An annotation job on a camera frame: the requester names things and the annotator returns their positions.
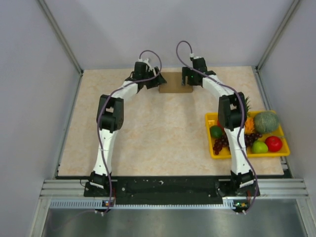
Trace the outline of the brown cardboard box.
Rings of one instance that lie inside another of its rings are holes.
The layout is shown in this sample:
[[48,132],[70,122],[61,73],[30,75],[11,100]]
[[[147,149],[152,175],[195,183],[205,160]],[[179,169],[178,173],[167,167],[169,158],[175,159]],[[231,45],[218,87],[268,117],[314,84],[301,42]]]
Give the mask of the brown cardboard box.
[[190,85],[182,85],[181,72],[164,72],[162,73],[166,83],[158,87],[159,93],[192,93],[193,87]]

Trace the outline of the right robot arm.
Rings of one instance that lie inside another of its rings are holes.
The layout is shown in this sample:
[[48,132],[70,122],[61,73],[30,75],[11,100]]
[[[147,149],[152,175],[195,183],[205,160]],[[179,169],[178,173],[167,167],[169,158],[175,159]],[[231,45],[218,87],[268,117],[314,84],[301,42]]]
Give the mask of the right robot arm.
[[223,84],[213,71],[208,71],[203,57],[191,53],[190,60],[192,66],[182,68],[182,80],[187,80],[188,85],[203,87],[218,99],[218,120],[228,138],[232,156],[230,192],[243,195],[255,184],[244,141],[247,117],[244,94]]

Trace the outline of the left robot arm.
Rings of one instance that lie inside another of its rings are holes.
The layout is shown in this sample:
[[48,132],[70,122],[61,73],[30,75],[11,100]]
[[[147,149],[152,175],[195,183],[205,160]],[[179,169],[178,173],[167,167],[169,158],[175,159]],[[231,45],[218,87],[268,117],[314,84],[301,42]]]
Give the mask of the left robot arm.
[[118,131],[124,122],[124,103],[143,87],[151,89],[166,83],[158,67],[152,67],[149,59],[138,59],[134,70],[123,84],[109,95],[101,95],[97,111],[98,152],[90,174],[88,191],[99,197],[112,197],[112,156]]

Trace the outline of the yellow plastic tray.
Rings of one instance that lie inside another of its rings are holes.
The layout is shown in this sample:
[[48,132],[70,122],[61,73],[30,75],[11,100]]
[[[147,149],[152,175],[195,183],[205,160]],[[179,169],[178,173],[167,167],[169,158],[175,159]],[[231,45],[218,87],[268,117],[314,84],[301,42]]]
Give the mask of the yellow plastic tray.
[[[211,136],[210,128],[211,126],[217,125],[218,122],[218,113],[207,113],[205,114],[205,124],[207,129],[207,137],[209,142],[209,151],[210,155],[213,159],[231,159],[230,150],[225,147],[223,148],[219,154],[215,154],[213,150],[213,146],[215,145],[215,138]],[[253,153],[251,148],[247,148],[247,156],[248,158],[261,158],[261,157],[286,157],[290,155],[290,149],[287,143],[287,140],[284,137],[284,132],[282,130],[281,125],[278,125],[278,128],[272,133],[263,134],[263,137],[259,138],[260,141],[265,142],[265,140],[270,136],[279,137],[282,145],[280,146],[280,150],[272,152],[267,151],[266,153]]]

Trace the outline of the red apple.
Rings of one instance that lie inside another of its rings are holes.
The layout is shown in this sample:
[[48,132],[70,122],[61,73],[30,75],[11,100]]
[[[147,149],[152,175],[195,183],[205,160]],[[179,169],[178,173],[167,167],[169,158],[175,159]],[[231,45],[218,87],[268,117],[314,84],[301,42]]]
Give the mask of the red apple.
[[217,125],[218,125],[221,129],[223,129],[223,126],[221,125],[221,123],[220,123],[219,120],[217,120]]

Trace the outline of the green lime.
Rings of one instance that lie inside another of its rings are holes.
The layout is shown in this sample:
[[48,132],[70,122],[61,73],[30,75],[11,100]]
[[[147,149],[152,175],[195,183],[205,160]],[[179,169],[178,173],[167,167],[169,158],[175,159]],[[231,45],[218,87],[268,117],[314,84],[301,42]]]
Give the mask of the green lime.
[[214,139],[218,139],[223,135],[222,128],[217,125],[211,126],[209,131],[210,131],[210,136]]

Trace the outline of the purple grape bunch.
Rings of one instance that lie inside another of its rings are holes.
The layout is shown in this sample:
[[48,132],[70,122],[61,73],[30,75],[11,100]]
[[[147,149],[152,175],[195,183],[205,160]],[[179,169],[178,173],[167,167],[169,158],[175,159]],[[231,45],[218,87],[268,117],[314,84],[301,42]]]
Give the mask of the purple grape bunch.
[[[251,147],[255,141],[261,138],[263,135],[260,133],[250,133],[244,135],[244,141],[246,148]],[[215,155],[219,155],[221,150],[227,147],[229,148],[229,141],[227,139],[226,134],[222,135],[220,138],[215,139],[215,143],[213,146],[213,151]]]

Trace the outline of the orange pineapple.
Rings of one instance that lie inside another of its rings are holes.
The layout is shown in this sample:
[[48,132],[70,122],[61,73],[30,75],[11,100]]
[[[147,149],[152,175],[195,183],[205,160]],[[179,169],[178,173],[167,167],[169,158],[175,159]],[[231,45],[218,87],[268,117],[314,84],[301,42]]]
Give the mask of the orange pineapple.
[[254,120],[253,118],[250,116],[250,109],[251,109],[251,106],[250,106],[250,98],[249,96],[246,97],[245,99],[245,106],[246,106],[246,121],[245,121],[245,134],[251,134],[254,132],[255,130],[255,126],[254,126]]

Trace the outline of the green melon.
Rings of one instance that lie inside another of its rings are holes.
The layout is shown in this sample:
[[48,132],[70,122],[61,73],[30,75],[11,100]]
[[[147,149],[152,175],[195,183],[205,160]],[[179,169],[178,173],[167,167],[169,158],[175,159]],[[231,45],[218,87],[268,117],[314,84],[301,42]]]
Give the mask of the green melon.
[[272,111],[260,112],[254,117],[254,127],[261,134],[272,133],[279,127],[278,116]]

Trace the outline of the green apple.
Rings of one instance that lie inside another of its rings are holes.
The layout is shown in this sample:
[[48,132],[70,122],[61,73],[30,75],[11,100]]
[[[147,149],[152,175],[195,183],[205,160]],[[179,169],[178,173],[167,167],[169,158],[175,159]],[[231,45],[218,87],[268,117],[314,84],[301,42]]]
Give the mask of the green apple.
[[267,153],[269,150],[268,146],[265,142],[262,141],[255,141],[251,147],[251,151],[254,154],[263,154]]

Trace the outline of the red tomato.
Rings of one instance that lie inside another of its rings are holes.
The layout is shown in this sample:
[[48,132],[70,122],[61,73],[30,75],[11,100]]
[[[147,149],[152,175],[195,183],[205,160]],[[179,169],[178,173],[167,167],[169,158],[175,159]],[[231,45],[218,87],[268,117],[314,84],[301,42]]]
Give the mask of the red tomato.
[[265,144],[267,145],[269,152],[278,152],[283,146],[282,140],[276,136],[267,137]]

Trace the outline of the right aluminium frame post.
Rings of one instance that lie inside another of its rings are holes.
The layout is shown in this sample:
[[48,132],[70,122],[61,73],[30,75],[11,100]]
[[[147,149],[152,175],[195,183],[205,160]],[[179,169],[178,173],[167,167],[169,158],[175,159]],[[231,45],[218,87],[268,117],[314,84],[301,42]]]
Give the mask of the right aluminium frame post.
[[261,56],[258,64],[255,66],[255,72],[260,73],[262,68],[264,67],[265,63],[267,62],[270,55],[273,53],[275,47],[277,46],[279,40],[281,39],[283,33],[285,32],[287,26],[291,22],[292,18],[294,17],[295,13],[299,9],[302,0],[293,0],[291,5],[289,6],[288,10],[286,11],[282,21],[280,22],[278,28],[276,29],[273,37],[271,38],[267,48],[265,49],[263,55]]

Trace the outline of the aluminium frame post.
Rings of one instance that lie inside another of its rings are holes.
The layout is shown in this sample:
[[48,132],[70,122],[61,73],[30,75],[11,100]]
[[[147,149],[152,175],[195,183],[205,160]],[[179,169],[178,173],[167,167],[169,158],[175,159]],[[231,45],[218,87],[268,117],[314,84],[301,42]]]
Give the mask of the aluminium frame post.
[[302,0],[293,0],[291,5],[289,6],[288,10],[286,11],[282,21],[280,22],[278,28],[276,29],[273,37],[271,38],[267,48],[265,49],[263,55],[261,56],[258,64],[255,66],[255,72],[260,73],[262,68],[264,67],[265,63],[267,62],[270,55],[273,53],[275,47],[277,46],[279,40],[281,39],[283,33],[285,32],[287,26],[291,22],[292,18],[294,17],[295,13],[299,9]]
[[83,74],[83,69],[81,68],[78,60],[76,59],[67,39],[65,38],[62,30],[60,29],[55,17],[53,16],[51,10],[49,9],[48,4],[45,0],[36,0],[37,4],[39,5],[41,11],[43,12],[45,18],[47,19],[48,23],[50,24],[57,40],[59,41],[60,45],[62,46],[63,50],[65,51],[67,57],[69,58],[70,62],[81,76]]

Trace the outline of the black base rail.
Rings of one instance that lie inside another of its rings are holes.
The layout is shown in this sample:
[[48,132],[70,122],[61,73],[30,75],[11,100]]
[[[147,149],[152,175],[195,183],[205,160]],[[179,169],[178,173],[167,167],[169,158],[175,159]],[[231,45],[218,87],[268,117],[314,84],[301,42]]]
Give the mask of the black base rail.
[[86,182],[83,195],[122,205],[202,205],[259,194],[256,184],[237,189],[229,176],[114,176],[104,188]]

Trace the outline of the left aluminium frame post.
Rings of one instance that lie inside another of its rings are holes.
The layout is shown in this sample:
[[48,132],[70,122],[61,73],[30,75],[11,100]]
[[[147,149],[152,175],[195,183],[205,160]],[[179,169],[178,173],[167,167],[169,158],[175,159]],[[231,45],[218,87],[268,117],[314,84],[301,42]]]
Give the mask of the left aluminium frame post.
[[69,58],[70,62],[81,76],[83,74],[83,69],[81,68],[78,60],[76,59],[67,39],[65,38],[62,30],[60,29],[55,17],[53,16],[51,10],[49,9],[48,4],[45,0],[36,0],[37,4],[39,5],[41,11],[43,12],[45,18],[47,19],[48,23],[50,24],[57,40],[59,41],[60,45],[62,46],[63,50],[65,51],[67,57]]

